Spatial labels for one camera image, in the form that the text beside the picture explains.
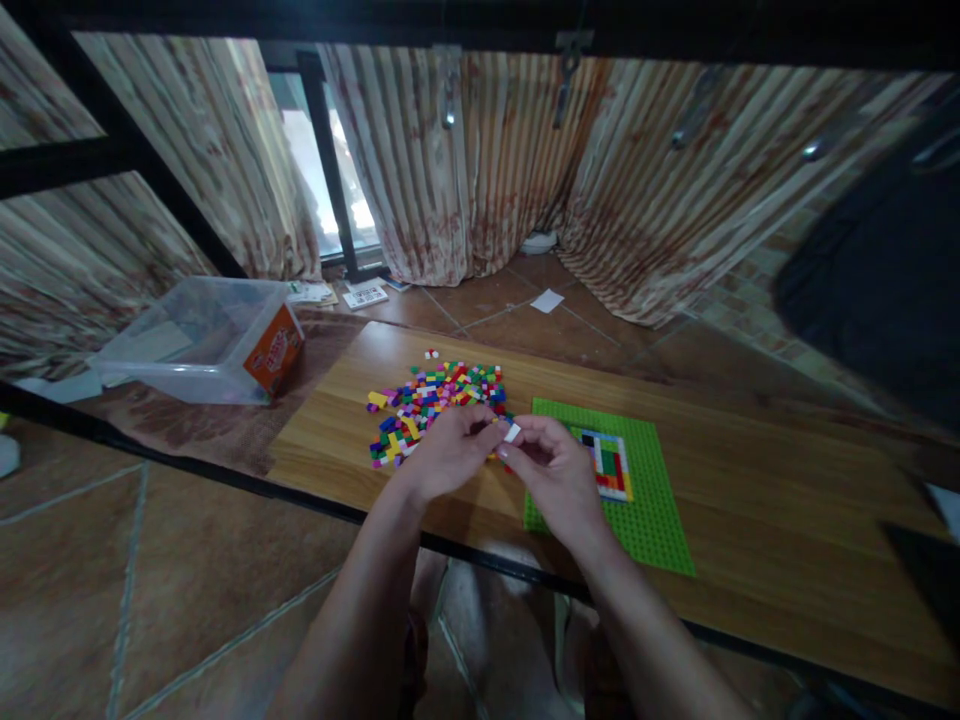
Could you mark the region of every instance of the green baseplate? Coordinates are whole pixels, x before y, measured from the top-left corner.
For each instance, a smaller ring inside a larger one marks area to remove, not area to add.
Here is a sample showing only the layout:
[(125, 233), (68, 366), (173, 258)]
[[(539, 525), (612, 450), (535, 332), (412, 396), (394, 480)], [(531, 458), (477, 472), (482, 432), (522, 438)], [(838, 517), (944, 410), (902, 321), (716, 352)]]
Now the green baseplate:
[[(555, 417), (567, 427), (623, 438), (634, 499), (630, 503), (603, 502), (607, 522), (637, 562), (695, 577), (654, 424), (543, 398), (533, 399), (533, 412)], [(530, 493), (524, 503), (523, 527), (531, 532), (550, 532)]]

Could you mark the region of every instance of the curtain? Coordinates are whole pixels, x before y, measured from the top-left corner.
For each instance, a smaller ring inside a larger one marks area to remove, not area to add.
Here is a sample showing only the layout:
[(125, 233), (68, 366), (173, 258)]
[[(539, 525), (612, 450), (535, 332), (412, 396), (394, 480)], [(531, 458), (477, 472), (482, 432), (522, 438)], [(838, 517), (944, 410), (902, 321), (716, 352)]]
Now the curtain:
[(316, 218), (256, 41), (77, 40), (250, 277), (320, 277)]
[(189, 275), (215, 275), (137, 173), (0, 203), (0, 374), (66, 377)]
[(574, 76), (569, 122), (553, 132), (553, 58), (467, 53), (444, 130), (433, 52), (319, 52), (384, 258), (403, 280), (456, 285), (500, 270), (569, 186), (596, 61)]
[(0, 151), (103, 135), (0, 6)]
[(615, 315), (680, 312), (910, 113), (944, 76), (891, 76), (822, 160), (805, 143), (874, 76), (738, 66), (686, 149), (670, 139), (698, 63), (585, 59), (561, 130), (556, 56), (464, 53), (451, 130), (426, 50), (320, 47), (384, 255), (408, 282), (503, 267), (533, 230)]

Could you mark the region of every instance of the person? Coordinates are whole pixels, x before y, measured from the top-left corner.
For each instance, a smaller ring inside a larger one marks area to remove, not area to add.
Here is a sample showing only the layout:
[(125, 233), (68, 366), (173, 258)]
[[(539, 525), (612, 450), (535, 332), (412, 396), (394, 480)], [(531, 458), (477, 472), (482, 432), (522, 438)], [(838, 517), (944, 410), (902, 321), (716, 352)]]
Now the person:
[[(420, 526), (430, 502), (465, 484), (493, 451), (526, 485), (554, 537), (580, 567), (636, 715), (751, 717), (610, 530), (588, 451), (560, 422), (535, 415), (515, 418), (520, 434), (506, 444), (507, 423), (492, 422), (494, 417), (482, 405), (445, 411), (387, 482), (269, 717), (411, 715), (416, 694), (402, 688), (409, 690), (411, 671), (422, 675), (425, 667), (422, 655), (412, 659), (418, 648), (411, 636), (417, 633), (408, 617)], [(597, 557), (606, 561), (591, 562)], [(411, 669), (411, 662), (419, 668)], [(591, 717), (589, 697), (586, 714)]]

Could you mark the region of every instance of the transparent plastic container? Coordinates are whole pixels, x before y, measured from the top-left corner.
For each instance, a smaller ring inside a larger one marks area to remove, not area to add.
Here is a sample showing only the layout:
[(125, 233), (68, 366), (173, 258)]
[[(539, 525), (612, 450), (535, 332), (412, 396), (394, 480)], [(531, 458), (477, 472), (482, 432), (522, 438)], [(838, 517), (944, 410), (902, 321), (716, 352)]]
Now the transparent plastic container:
[(303, 344), (286, 283), (190, 277), (89, 360), (188, 403), (267, 405)]

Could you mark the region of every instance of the wooden table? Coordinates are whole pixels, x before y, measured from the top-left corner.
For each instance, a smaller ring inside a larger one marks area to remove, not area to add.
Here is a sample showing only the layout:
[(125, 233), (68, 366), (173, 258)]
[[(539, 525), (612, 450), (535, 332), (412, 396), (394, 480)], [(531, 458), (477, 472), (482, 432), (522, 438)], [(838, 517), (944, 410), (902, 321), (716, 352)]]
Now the wooden table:
[[(428, 347), (441, 360), (503, 366), (512, 412), (539, 396), (656, 424), (697, 577), (648, 573), (682, 618), (960, 710), (960, 665), (878, 522), (947, 535), (853, 428), (370, 323), (271, 446), (270, 479), (368, 510), (390, 472), (370, 466), (383, 416), (366, 412), (367, 392), (406, 382), (411, 365), (429, 364)], [(434, 503), (424, 530), (579, 587), (566, 550), (523, 530), (523, 502), (520, 481), (491, 462)]]

